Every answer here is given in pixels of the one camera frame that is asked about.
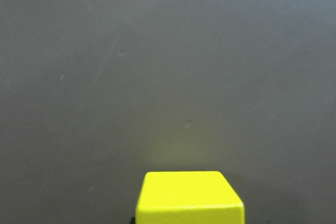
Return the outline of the yellow wooden block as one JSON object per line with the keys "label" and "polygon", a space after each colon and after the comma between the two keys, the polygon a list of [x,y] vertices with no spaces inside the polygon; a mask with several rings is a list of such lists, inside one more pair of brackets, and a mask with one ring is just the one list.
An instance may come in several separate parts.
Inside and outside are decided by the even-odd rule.
{"label": "yellow wooden block", "polygon": [[218,171],[148,172],[135,223],[245,223],[245,207]]}

